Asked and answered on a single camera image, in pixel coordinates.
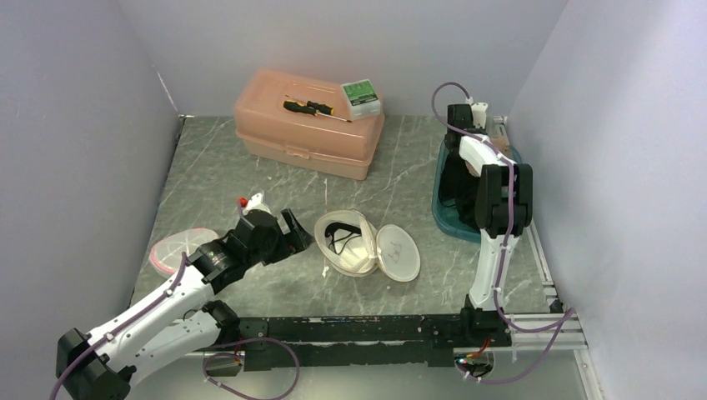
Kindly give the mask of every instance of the gray marble surface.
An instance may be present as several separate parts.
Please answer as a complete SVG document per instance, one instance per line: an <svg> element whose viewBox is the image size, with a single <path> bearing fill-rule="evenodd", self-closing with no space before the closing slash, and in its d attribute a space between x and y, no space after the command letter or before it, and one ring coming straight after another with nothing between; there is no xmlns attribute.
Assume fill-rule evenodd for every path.
<svg viewBox="0 0 707 400"><path fill-rule="evenodd" d="M324 256L313 244L277 264L251 268L218 295L241 317L457 313L474 280L479 245L443 234L430 211L443 136L444 128L433 117L387 116L368 178L354 181L251 156L231 118L190 118L149 248L188 228L224 234L238 221L237 199L265 190L274 212L291 208L310 232L319 217L340 209L358 210L378 228L398 225L417 243L422 267L407 283L379 270L347 277L330 268L323 277ZM145 257L133 302L163 281ZM510 261L506 293L507 311L547 312L527 235Z"/></svg>

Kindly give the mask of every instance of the gray wall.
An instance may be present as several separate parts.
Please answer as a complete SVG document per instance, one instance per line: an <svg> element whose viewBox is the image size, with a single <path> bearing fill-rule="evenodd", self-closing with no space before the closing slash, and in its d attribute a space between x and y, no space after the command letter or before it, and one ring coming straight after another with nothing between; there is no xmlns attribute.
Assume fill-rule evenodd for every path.
<svg viewBox="0 0 707 400"><path fill-rule="evenodd" d="M128 305L178 118L117 2L3 2L0 38L0 388L47 398Z"/></svg>
<svg viewBox="0 0 707 400"><path fill-rule="evenodd" d="M225 116L259 67L370 78L386 112L430 114L457 80L507 113L567 0L119 0L181 113ZM449 91L444 105L458 102Z"/></svg>
<svg viewBox="0 0 707 400"><path fill-rule="evenodd" d="M573 0L510 113L607 399L707 398L707 5Z"/></svg>

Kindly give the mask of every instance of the pink toolbox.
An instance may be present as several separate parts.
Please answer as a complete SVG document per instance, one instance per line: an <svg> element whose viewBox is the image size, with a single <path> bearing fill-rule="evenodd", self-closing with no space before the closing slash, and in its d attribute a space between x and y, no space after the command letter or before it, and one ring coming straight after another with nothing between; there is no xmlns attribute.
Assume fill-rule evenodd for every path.
<svg viewBox="0 0 707 400"><path fill-rule="evenodd" d="M339 84L261 69L233 106L236 134L248 151L302 168L365 179L384 115L344 122L286 110L285 100L293 98L327 104L333 115L349 118Z"/></svg>

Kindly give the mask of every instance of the purple cable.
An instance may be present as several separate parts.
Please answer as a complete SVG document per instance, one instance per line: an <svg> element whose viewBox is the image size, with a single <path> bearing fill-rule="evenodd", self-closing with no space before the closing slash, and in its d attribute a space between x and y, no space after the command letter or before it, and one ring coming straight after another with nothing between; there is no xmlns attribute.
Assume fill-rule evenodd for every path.
<svg viewBox="0 0 707 400"><path fill-rule="evenodd" d="M170 292L173 292L175 288L182 282L182 277L184 276L184 270L187 269L187 253L182 252L182 263L179 266L179 270L177 271L177 274L174 277L174 282L172 282L171 285L169 285L168 290ZM159 303L161 303L165 298L167 298L167 294L165 292L162 292L162 294L159 295L158 298L154 299L151 303L148 304L147 307L145 307L143 310L140 312L136 313L133 315L131 318L125 320L125 322L121 323L118 325L115 329L113 329L110 334L113 336L117 336L120 332L123 331L123 329L129 327L131 324L133 324L135 321L137 321L139 318L142 318L145 314L151 312ZM98 339L91 347L87 348L84 350L78 357L76 357L75 360L73 360L68 367L62 372L61 376L59 376L59 379L54 383L54 387L52 387L52 392L49 394L49 400L55 400L57 398L57 394L59 393L59 389L61 389L62 385L64 384L64 381L68 378L68 376L73 372L74 369L76 369L76 366L81 363L86 357L88 357L88 354L91 354L91 352L96 351L99 349L103 344L105 344L108 340L106 339L105 336L101 337Z"/></svg>
<svg viewBox="0 0 707 400"><path fill-rule="evenodd" d="M464 92L464 96L466 96L466 98L469 98L469 92L468 92L468 91L466 90L466 88L464 88L461 84L459 84L459 83L457 83L457 82L445 82L445 83L442 83L442 84L439 85L439 87L437 87L437 88L434 90L434 92L432 93L432 112L434 113L434 116L435 116L445 127L447 127L448 129L451 129L451 130L453 130L453 131L455 131L455 132L457 132L457 133L461 133L461 134L464 135L464 136L468 136L468 137L470 137L470 138L472 138L472 139L474 139L474 140L476 140L476 141L478 141L478 142L483 143L487 148L489 148L492 152L494 152L494 154L496 154L497 156L502 156L502 157L499 157L499 160L500 160L502 163L506 164L506 166L509 167L509 225L508 225L508 228L506 229L506 233L505 233L505 235L504 235L503 248L501 248L501 255L500 255L500 260L499 260L499 271L498 271L498 274L496 275L496 282L494 283L494 289L495 289L495 288L499 288L499 287L500 287L501 277L503 276L503 273L504 273L504 262L505 262L505 258L506 258L506 249L505 249L505 247L508 246L508 240L509 240L509 238L510 238L511 232L513 231L513 224L514 224L514 213L513 213L513 204L514 204L514 203L513 203L513 201L512 201L512 199L513 199L513 194L514 194L514 168L513 168L513 163L510 162L510 160L508 160L508 159L500 152L500 150L498 150L491 142L485 142L479 135L475 135L475 134L466 132L466 131L464 131L464 130L462 130L462 129L459 129L459 128L457 128L457 127L453 127L453 126L449 125L446 121L444 121L444 118L442 118L442 116L439 115L439 112L437 112L437 108L434 106L434 100L437 98L437 93L439 93L440 90L442 90L443 88L446 88L447 86L455 86L455 87L461 89L462 92ZM540 364L540 362L542 362L542 361L545 359L545 356L547 356L547 354L548 354L550 348L552 347L552 345L553 345L555 339L557 339L557 336L559 335L559 331L560 331L560 329L562 328L562 325L563 325L568 319L570 319L570 318L572 317L572 315L574 314L574 308L571 307L570 309L567 310L567 312L563 315L563 317L562 317L560 320L558 320L558 321L556 321L556 322L553 322L553 323L551 323L550 325L547 325L547 326L544 326L544 327L526 328L526 327L519 327L518 325L516 325L515 323L513 323L513 321L511 321L510 319L508 319L508 318L505 316L504 310L501 309L500 304L499 304L499 293L498 293L496 290L494 290L494 305L496 306L496 312L499 314L499 316L501 317L501 319L502 319L505 323L507 323L510 327L512 327L513 329L518 330L519 332L538 333L538 332L543 332L543 331L550 330L550 329L552 329L552 328L557 328L557 329L555 329L555 332L554 332L552 338L550 339L550 341L548 342L548 345L547 345L547 347L545 348L545 350L543 350L543 352L540 354L540 356L538 357L538 359L535 360L535 362L534 362L528 369L526 369L525 371L523 371L523 372L520 373L519 375L517 375L517 376L515 376L515 377L512 377L512 378L510 377L510 378L508 378L508 379L496 379L496 380L490 380L490 381L489 381L488 379L486 379L486 380L481 380L481 381L480 381L480 382L483 382L483 383L494 384L494 385L499 385L499 384L504 384L504 383L513 383L513 382L516 382L516 381L518 381L518 380L520 380L520 379L522 379L522 378L525 378L526 376L528 376L528 374L530 374L531 372L533 372L533 370L535 370L535 368Z"/></svg>
<svg viewBox="0 0 707 400"><path fill-rule="evenodd" d="M215 359L215 358L225 358L225 357L233 358L232 352L217 352L216 354L212 354L211 356L205 358L203 360L203 365L202 365L202 372L203 372L204 377L210 383L216 385L217 387L222 388L223 390L225 390L229 393L235 394L236 396L240 396L241 398L245 398L247 400L281 400L281 399L287 397L294 390L294 387L295 387L295 385L297 385L297 381L299 380L299 360L297 359L297 354L294 353L294 350L290 346L288 346L286 343L280 342L278 339L273 339L271 337L254 337L251 339L239 340L237 342L217 344L217 345L211 346L209 348L230 348L230 347L236 347L240 344L253 343L253 342L275 343L279 346L282 346L285 350L288 351L289 355L292 356L292 359L294 360L294 368L295 368L294 381L292 382L292 385L290 385L288 390L286 390L283 394L281 394L277 397L269 398L269 399L261 399L261 398L257 398L257 397L251 397L245 393L239 392L238 390L236 390L228 385L224 385L221 382L217 381L216 379L213 379L212 377L210 377L208 375L207 370L206 370L208 362Z"/></svg>

